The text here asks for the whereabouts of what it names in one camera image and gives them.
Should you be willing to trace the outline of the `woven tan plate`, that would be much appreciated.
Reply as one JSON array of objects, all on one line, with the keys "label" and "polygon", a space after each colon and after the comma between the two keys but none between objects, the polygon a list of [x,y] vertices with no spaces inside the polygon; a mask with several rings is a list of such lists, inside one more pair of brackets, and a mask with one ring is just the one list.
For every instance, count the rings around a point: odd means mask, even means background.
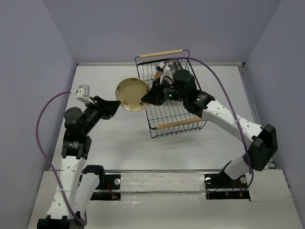
[{"label": "woven tan plate", "polygon": [[159,72],[157,72],[156,74],[155,74],[155,76],[154,76],[154,80],[157,80],[158,78],[160,78],[161,77],[161,74],[159,73]]}]

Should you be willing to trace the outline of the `beige floral plate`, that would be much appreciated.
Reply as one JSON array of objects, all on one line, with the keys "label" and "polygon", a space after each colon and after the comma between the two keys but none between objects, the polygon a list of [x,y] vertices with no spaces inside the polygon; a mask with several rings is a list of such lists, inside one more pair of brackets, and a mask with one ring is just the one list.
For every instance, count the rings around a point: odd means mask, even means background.
[{"label": "beige floral plate", "polygon": [[141,99],[150,91],[150,86],[139,78],[122,80],[115,89],[116,100],[121,102],[121,107],[132,112],[145,110],[149,104]]}]

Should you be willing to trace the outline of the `black wire dish rack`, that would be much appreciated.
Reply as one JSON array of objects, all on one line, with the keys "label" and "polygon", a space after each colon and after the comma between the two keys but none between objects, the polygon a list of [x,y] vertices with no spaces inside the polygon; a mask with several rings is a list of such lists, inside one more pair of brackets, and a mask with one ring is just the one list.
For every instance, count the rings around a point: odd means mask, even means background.
[{"label": "black wire dish rack", "polygon": [[[149,60],[141,61],[141,58],[149,58]],[[148,55],[136,56],[138,77],[152,88],[154,76],[157,73],[155,67],[166,60],[168,58],[157,59],[155,54],[150,57]],[[200,130],[206,124],[204,120],[188,112],[183,103],[179,101],[167,100],[160,106],[149,104],[145,112],[152,138]]]}]

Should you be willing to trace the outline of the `black rimmed silver plate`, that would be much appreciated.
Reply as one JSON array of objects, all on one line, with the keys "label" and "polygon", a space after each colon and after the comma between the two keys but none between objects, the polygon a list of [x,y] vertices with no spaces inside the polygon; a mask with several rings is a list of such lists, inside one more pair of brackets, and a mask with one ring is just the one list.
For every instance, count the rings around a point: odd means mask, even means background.
[{"label": "black rimmed silver plate", "polygon": [[178,60],[173,61],[175,71],[183,70],[181,63]]}]

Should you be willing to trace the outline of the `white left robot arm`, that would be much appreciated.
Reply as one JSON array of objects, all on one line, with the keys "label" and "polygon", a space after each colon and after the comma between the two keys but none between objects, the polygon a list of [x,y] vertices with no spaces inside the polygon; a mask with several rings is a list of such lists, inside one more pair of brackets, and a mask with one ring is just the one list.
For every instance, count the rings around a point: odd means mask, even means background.
[{"label": "white left robot arm", "polygon": [[121,102],[95,96],[87,97],[84,104],[85,111],[72,107],[64,113],[61,169],[53,169],[58,185],[46,217],[38,220],[39,229],[85,228],[93,192],[105,184],[103,166],[85,165],[92,143],[89,132],[101,119],[112,118]]}]

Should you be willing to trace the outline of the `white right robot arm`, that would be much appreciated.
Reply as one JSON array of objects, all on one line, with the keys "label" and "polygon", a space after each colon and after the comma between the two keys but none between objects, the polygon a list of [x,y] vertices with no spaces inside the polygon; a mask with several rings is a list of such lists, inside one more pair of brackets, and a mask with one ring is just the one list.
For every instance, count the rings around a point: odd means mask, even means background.
[{"label": "white right robot arm", "polygon": [[276,129],[272,125],[252,123],[232,108],[226,108],[212,95],[199,90],[194,76],[187,70],[154,80],[152,88],[141,98],[142,102],[155,106],[167,100],[181,101],[188,112],[219,126],[243,143],[245,153],[220,172],[219,181],[224,187],[232,186],[247,172],[262,171],[278,150]]}]

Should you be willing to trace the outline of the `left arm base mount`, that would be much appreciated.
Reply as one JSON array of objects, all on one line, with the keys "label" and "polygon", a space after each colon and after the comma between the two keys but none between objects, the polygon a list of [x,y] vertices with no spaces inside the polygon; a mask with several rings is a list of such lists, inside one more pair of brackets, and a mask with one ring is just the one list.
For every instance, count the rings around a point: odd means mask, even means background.
[{"label": "left arm base mount", "polygon": [[106,174],[104,183],[100,183],[92,194],[91,201],[119,201],[121,200],[121,175]]}]

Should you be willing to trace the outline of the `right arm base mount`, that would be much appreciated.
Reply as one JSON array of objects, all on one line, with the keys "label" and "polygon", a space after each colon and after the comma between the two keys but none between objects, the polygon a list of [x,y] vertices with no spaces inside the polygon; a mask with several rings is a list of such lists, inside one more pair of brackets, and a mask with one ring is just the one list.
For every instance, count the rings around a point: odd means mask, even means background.
[{"label": "right arm base mount", "polygon": [[207,200],[247,199],[250,200],[245,175],[236,180],[221,177],[219,173],[207,173],[204,175],[203,187]]}]

